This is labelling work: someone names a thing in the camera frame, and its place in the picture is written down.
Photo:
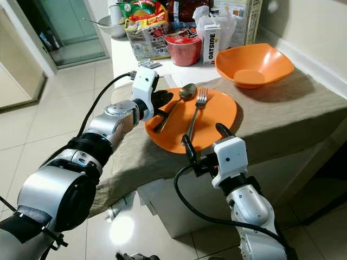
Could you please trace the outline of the grey cup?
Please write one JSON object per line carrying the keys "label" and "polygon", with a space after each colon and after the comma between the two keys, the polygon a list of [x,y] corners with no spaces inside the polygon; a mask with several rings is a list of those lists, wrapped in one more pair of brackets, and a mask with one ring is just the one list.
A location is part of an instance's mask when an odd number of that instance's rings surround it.
{"label": "grey cup", "polygon": [[116,25],[120,25],[123,20],[123,12],[119,3],[109,5],[108,9],[111,18],[111,26],[116,27]]}

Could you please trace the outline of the instant noodle multipack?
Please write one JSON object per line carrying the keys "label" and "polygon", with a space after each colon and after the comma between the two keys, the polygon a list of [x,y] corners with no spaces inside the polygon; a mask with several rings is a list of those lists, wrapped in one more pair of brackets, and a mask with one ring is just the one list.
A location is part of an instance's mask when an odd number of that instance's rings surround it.
{"label": "instant noodle multipack", "polygon": [[125,32],[137,61],[168,59],[171,55],[164,39],[169,34],[166,11],[125,20]]}

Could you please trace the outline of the steel bowl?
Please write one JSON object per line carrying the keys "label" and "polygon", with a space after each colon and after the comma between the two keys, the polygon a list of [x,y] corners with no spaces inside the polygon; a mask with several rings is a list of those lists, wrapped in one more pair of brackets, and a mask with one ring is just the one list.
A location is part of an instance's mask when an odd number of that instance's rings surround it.
{"label": "steel bowl", "polygon": [[126,36],[125,32],[125,18],[119,17],[119,19],[112,23],[111,16],[105,16],[98,20],[97,26],[103,33],[109,35],[112,38],[122,38]]}

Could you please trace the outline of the steel spoon in bowl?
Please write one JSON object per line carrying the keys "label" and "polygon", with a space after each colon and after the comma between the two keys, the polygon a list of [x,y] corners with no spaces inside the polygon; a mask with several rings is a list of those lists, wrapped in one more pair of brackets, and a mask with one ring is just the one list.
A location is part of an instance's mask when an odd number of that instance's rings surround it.
{"label": "steel spoon in bowl", "polygon": [[85,17],[83,17],[82,20],[87,21],[87,22],[91,22],[92,24],[97,24],[97,25],[99,25],[100,27],[108,27],[108,25],[101,24],[100,22],[96,22],[96,21],[87,19],[87,18],[85,18]]}

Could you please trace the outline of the printed clear plastic packet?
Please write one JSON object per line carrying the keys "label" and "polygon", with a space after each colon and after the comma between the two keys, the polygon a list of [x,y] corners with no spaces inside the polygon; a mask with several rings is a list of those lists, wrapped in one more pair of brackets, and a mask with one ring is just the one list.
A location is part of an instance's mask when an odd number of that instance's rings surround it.
{"label": "printed clear plastic packet", "polygon": [[128,195],[125,195],[123,198],[117,200],[116,203],[107,208],[107,213],[109,220],[114,220],[122,211],[128,211],[132,207],[134,202],[134,197],[136,196],[136,191],[132,191]]}

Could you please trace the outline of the green tinted glass door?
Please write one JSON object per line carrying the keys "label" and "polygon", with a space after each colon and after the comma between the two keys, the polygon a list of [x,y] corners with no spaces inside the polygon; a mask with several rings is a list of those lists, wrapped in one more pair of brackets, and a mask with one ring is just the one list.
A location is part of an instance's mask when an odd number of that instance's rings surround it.
{"label": "green tinted glass door", "polygon": [[106,59],[84,0],[17,0],[59,69]]}

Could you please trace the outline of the metal fork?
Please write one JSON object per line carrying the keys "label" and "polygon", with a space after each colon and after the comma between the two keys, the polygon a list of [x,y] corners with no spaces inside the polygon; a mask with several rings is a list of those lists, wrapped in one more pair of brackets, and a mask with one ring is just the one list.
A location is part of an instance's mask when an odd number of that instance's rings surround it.
{"label": "metal fork", "polygon": [[201,88],[197,90],[196,103],[195,103],[196,108],[192,116],[192,119],[189,123],[188,130],[186,131],[186,135],[189,137],[190,142],[192,142],[193,140],[194,124],[196,123],[198,113],[201,111],[201,109],[203,109],[203,107],[206,106],[210,98],[209,91],[210,91],[209,88]]}

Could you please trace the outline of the beige table cloth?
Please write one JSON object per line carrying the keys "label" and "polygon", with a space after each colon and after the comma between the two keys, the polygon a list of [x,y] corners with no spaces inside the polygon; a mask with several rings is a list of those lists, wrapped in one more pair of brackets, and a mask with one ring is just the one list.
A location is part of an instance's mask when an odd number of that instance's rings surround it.
{"label": "beige table cloth", "polygon": [[[234,99],[237,114],[230,129],[246,142],[250,165],[310,148],[331,137],[347,120],[347,99],[302,71],[258,89],[240,89],[223,77],[197,86]],[[124,137],[110,163],[112,170],[101,177],[89,217],[144,184],[172,178],[188,159],[156,145],[141,123]]]}

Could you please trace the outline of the small silver sachets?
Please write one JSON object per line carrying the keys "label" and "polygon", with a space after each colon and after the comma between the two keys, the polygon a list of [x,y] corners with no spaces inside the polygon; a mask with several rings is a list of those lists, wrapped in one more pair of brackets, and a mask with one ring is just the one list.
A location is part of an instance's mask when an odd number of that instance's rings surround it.
{"label": "small silver sachets", "polygon": [[163,66],[160,62],[158,62],[158,60],[150,60],[150,59],[146,59],[146,60],[139,60],[137,67],[140,68],[148,68],[148,69],[155,69],[158,67]]}

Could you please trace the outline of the white Oatside carton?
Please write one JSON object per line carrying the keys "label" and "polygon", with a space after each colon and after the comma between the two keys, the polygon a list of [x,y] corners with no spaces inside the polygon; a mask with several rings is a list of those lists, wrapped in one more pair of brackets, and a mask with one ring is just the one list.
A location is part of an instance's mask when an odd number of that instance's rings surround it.
{"label": "white Oatside carton", "polygon": [[215,62],[216,54],[219,52],[221,35],[221,26],[219,24],[204,25],[201,55],[203,64],[209,65]]}

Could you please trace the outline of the red instant noodle bowl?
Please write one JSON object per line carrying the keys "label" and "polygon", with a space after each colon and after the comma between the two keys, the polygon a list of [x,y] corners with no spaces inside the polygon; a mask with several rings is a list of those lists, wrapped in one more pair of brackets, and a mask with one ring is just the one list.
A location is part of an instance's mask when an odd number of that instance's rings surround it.
{"label": "red instant noodle bowl", "polygon": [[200,59],[203,42],[196,28],[181,28],[165,35],[164,40],[176,66],[192,66]]}

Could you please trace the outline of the orange plastic plate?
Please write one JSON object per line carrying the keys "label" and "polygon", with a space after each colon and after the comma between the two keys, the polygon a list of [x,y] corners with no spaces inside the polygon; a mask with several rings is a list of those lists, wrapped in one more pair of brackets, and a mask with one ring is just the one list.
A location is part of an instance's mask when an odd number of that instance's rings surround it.
{"label": "orange plastic plate", "polygon": [[[162,111],[169,112],[175,107],[173,115],[169,117],[164,129],[156,133],[154,128],[163,119],[161,116],[154,116],[145,122],[146,133],[151,141],[162,149],[175,153],[186,154],[183,144],[181,144],[183,134],[189,128],[189,123],[193,119],[196,109],[196,99],[191,101],[179,101],[179,88],[167,89],[167,92],[173,94],[171,101],[166,106],[161,107]],[[201,151],[213,145],[214,142],[221,139],[221,135],[215,128],[215,124],[221,123],[228,128],[233,126],[237,114],[236,102],[234,99],[221,91],[208,89],[208,102],[201,109],[196,117],[192,144],[196,151]]]}

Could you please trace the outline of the dark red packet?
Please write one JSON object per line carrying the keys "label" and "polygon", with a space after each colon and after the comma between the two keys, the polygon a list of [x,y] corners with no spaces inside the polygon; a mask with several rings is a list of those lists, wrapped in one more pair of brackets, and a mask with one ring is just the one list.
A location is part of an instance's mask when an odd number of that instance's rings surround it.
{"label": "dark red packet", "polygon": [[193,14],[198,7],[211,7],[213,0],[165,0],[169,25],[173,30],[195,27]]}

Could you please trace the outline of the metal spoon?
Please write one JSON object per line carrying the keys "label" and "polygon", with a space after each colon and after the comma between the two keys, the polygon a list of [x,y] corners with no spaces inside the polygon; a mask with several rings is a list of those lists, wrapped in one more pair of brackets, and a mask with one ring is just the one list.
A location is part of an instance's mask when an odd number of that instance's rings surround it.
{"label": "metal spoon", "polygon": [[166,124],[168,123],[169,119],[171,119],[172,114],[175,112],[176,107],[179,103],[182,101],[190,101],[193,99],[193,97],[196,95],[197,87],[193,83],[188,83],[184,85],[184,87],[181,87],[180,91],[178,92],[179,99],[174,103],[174,105],[171,107],[170,111],[168,111],[168,114],[164,119],[159,122],[159,124],[153,129],[154,133],[160,133],[165,128]]}

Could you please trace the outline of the white cabinet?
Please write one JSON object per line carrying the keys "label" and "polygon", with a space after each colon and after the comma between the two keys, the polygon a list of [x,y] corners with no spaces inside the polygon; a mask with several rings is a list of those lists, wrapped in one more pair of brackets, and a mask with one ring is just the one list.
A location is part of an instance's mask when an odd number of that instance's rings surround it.
{"label": "white cabinet", "polygon": [[[322,166],[318,159],[305,159],[302,154],[272,159],[251,165],[248,170],[257,178],[265,198],[273,206],[277,229],[297,222],[290,218],[288,202],[308,183]],[[184,197],[205,215],[230,219],[231,210],[223,192],[214,189],[211,177],[196,177],[190,173],[181,176],[180,189]],[[172,238],[197,232],[211,226],[208,221],[195,216],[178,198],[173,180],[156,180],[137,189],[142,204],[163,223]]]}

